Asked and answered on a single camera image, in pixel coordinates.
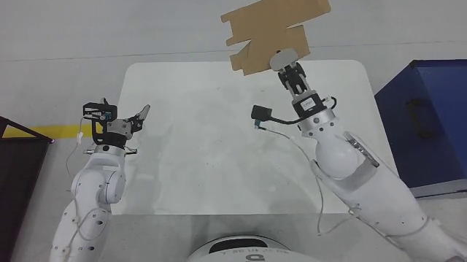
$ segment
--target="black bracket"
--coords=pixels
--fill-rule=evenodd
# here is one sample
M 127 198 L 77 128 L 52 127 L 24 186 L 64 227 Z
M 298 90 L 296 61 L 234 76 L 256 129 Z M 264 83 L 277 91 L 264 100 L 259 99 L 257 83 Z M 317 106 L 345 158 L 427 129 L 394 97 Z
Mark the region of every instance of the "black bracket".
M 93 140 L 97 145 L 104 143 L 107 135 L 107 124 L 117 119 L 117 106 L 110 105 L 104 98 L 104 103 L 87 103 L 82 107 L 82 115 L 85 119 L 91 120 Z M 102 126 L 102 133 L 97 132 L 97 123 Z

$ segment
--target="black frame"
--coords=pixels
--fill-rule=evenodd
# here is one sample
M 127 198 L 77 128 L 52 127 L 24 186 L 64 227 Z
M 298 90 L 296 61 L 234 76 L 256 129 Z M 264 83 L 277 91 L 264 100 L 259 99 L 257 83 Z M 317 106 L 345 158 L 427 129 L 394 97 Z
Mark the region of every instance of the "black frame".
M 4 138 L 7 126 L 31 137 Z M 50 144 L 48 136 L 0 116 L 0 261 L 10 261 Z

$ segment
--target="black cable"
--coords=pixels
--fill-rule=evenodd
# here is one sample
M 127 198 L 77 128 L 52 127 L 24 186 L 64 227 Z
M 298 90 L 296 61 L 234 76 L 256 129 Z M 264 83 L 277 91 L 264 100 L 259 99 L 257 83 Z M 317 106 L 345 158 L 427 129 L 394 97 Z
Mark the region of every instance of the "black cable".
M 282 119 L 277 119 L 277 118 L 274 118 L 274 117 L 269 117 L 269 120 L 270 121 L 273 121 L 273 122 L 276 122 L 276 123 L 280 123 L 280 124 L 285 124 L 285 125 L 291 125 L 291 124 L 297 124 L 305 119 L 307 119 L 308 117 L 300 117 L 299 119 L 297 120 L 294 120 L 294 121 L 285 121 L 285 120 L 282 120 Z
M 335 97 L 331 97 L 331 99 L 334 100 L 334 105 L 331 107 L 331 109 L 334 109 L 337 106 L 337 99 Z

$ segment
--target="white cable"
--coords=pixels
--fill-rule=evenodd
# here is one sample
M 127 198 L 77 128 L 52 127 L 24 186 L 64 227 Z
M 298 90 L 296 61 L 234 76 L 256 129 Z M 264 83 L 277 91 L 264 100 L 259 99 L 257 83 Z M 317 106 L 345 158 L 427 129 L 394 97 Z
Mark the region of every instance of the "white cable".
M 293 139 L 291 139 L 288 135 L 286 134 L 283 134 L 283 133 L 280 133 L 280 132 L 277 132 L 277 131 L 273 131 L 271 129 L 267 129 L 267 128 L 264 128 L 264 127 L 261 127 L 260 130 L 264 130 L 264 131 L 268 131 L 268 132 L 271 132 L 273 134 L 277 134 L 277 135 L 280 135 L 280 136 L 283 136 L 285 137 L 286 139 L 290 140 L 290 142 L 292 142 L 305 156 L 305 158 L 308 160 L 308 163 L 310 166 L 313 166 L 313 163 L 312 163 L 312 159 L 309 158 L 309 156 L 306 154 L 305 150 L 299 145 L 297 144 L 296 142 L 293 141 Z M 320 198 L 321 198 L 321 208 L 320 208 L 320 214 L 318 215 L 318 221 L 317 221 L 317 224 L 316 224 L 316 229 L 317 229 L 317 232 L 318 232 L 318 236 L 321 236 L 322 234 L 329 234 L 330 232 L 334 231 L 336 228 L 338 228 L 341 224 L 345 223 L 346 221 L 350 220 L 353 216 L 351 215 L 349 218 L 345 219 L 345 220 L 342 220 L 340 221 L 339 223 L 337 223 L 336 225 L 334 225 L 332 228 L 330 228 L 329 230 L 325 231 L 324 233 L 321 231 L 321 218 L 323 217 L 323 212 L 324 212 L 324 195 L 323 195 L 323 189 L 321 188 L 321 184 L 320 184 L 320 180 L 318 179 L 317 175 L 314 174 L 314 178 L 316 179 L 316 183 L 318 185 L 318 190 L 320 192 Z
M 81 143 L 81 137 L 82 137 L 82 132 L 81 132 L 81 128 L 82 128 L 82 121 L 85 119 L 85 117 L 81 117 L 81 120 L 80 120 L 80 128 L 79 128 L 79 131 L 78 131 L 78 135 L 77 135 L 77 141 L 76 141 L 76 145 L 74 146 L 72 152 L 68 155 L 68 157 L 66 158 L 66 162 L 65 162 L 65 167 L 66 167 L 66 172 L 68 173 L 68 177 L 70 179 L 70 187 L 73 186 L 73 178 L 72 178 L 72 174 L 70 173 L 70 170 L 69 170 L 69 167 L 68 167 L 68 162 L 69 162 L 69 159 L 71 158 L 71 156 L 73 155 L 73 153 L 76 151 L 76 149 L 80 146 L 80 143 Z M 73 192 L 71 191 L 70 192 L 72 194 L 72 198 L 73 198 L 73 202 L 74 202 L 74 213 L 75 213 L 75 216 L 74 218 L 79 218 L 78 217 L 78 202 L 76 200 L 76 197 L 75 195 L 73 194 Z M 73 243 L 73 240 L 74 238 L 76 237 L 77 234 L 80 235 L 81 239 L 85 240 L 86 242 L 89 242 L 89 241 L 92 241 L 93 239 L 87 239 L 85 238 L 83 235 L 82 235 L 82 232 L 81 232 L 81 226 L 82 224 L 86 221 L 86 218 L 88 218 L 88 216 L 94 211 L 94 210 L 104 210 L 100 207 L 96 207 L 96 208 L 93 208 L 91 209 L 88 213 L 86 213 L 86 215 L 84 216 L 84 218 L 79 222 L 77 223 L 77 229 L 76 231 L 73 233 L 68 245 L 66 246 L 67 248 L 70 248 L 72 243 Z M 71 252 L 71 249 L 70 251 L 67 253 L 67 255 L 63 258 L 64 262 L 68 261 L 69 259 L 69 253 Z
M 78 146 L 80 145 L 80 141 L 78 139 L 78 137 L 80 137 L 80 134 L 81 134 L 81 126 L 82 126 L 82 121 L 85 119 L 85 117 L 81 117 L 81 120 L 80 120 L 80 129 L 78 131 L 78 135 L 77 135 L 77 140 L 76 140 L 76 145 L 74 146 L 74 149 L 72 150 L 72 152 L 68 155 L 68 158 L 66 158 L 66 161 L 65 161 L 65 166 L 66 166 L 66 172 L 68 173 L 68 177 L 70 179 L 70 183 L 73 184 L 73 178 L 72 178 L 72 175 L 70 174 L 70 169 L 68 167 L 68 161 L 69 159 L 71 158 L 71 156 L 73 155 L 73 153 L 76 151 L 76 149 L 78 148 Z

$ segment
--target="brown cardboard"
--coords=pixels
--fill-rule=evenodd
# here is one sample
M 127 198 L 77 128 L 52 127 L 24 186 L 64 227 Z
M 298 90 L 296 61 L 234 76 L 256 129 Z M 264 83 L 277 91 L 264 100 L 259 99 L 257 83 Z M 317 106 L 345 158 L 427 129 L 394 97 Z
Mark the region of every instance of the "brown cardboard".
M 285 48 L 303 58 L 309 54 L 304 27 L 288 27 L 330 11 L 328 0 L 262 0 L 222 15 L 222 22 L 230 21 L 232 28 L 227 46 L 251 40 L 231 56 L 232 69 L 242 69 L 244 75 L 265 71 L 276 51 Z

